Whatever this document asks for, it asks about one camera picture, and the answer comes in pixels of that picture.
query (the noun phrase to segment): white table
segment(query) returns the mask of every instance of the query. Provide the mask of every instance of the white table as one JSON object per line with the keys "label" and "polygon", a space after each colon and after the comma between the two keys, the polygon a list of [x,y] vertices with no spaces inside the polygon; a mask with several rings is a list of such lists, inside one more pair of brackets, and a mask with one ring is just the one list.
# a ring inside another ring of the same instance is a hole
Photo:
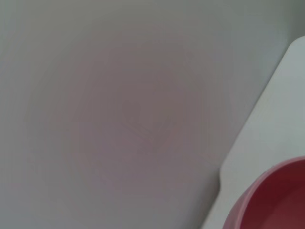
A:
{"label": "white table", "polygon": [[220,172],[203,229],[222,229],[235,201],[265,170],[305,155],[305,37],[293,42],[243,126]]}

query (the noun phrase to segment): pink bowl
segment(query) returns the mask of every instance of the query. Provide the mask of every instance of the pink bowl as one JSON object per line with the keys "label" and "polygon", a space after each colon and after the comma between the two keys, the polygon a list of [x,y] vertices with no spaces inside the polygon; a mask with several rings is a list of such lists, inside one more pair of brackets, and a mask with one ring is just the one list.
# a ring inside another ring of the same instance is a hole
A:
{"label": "pink bowl", "polygon": [[264,172],[235,203],[223,229],[305,229],[305,156]]}

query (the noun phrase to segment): white surface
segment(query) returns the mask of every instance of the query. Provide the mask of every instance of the white surface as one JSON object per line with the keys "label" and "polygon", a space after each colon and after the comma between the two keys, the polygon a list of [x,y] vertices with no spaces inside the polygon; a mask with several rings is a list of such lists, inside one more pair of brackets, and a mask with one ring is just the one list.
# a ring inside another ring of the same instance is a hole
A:
{"label": "white surface", "polygon": [[221,229],[240,195],[264,171],[305,155],[305,37],[293,42],[221,168],[221,191],[203,229]]}
{"label": "white surface", "polygon": [[[0,228],[197,229],[304,2],[0,0]],[[138,153],[123,98],[177,135]]]}

